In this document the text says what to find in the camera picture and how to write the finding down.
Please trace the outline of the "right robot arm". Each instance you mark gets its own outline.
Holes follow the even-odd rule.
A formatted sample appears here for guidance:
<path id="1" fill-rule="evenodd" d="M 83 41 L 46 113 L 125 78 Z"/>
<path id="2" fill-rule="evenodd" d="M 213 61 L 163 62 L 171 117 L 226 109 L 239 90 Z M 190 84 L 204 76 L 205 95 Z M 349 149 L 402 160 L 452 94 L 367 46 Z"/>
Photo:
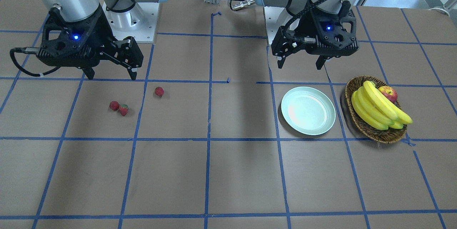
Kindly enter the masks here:
<path id="1" fill-rule="evenodd" d="M 94 67 L 107 60 L 124 67 L 135 80 L 144 56 L 139 43 L 153 42 L 157 12 L 167 0 L 42 0 L 49 17 L 39 47 L 10 51 L 14 65 L 32 77 L 61 67 L 82 70 L 93 79 Z"/>

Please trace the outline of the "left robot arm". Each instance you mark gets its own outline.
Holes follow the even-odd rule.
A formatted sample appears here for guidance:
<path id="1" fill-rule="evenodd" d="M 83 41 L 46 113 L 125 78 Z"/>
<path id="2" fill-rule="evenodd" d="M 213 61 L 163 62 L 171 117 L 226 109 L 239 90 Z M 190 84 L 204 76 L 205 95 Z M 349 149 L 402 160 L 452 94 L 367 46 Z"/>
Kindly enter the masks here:
<path id="1" fill-rule="evenodd" d="M 359 50 L 356 0 L 256 0 L 258 6 L 279 7 L 285 12 L 271 41 L 271 51 L 282 68 L 286 58 L 299 51 L 317 55 L 316 68 L 327 60 L 351 56 Z"/>

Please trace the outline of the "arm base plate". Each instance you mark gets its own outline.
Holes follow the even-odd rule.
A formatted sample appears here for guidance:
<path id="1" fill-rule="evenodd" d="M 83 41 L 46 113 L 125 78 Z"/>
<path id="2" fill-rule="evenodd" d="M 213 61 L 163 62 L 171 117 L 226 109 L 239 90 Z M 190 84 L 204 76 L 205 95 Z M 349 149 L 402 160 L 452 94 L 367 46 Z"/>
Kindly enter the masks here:
<path id="1" fill-rule="evenodd" d="M 293 16 L 285 7 L 265 6 L 264 17 L 268 45 L 271 46 L 279 27 L 285 25 Z"/>
<path id="2" fill-rule="evenodd" d="M 103 3 L 102 7 L 117 40 L 133 37 L 137 43 L 155 42 L 159 3 L 136 3 L 134 8 L 121 13 L 106 11 L 106 3 Z"/>

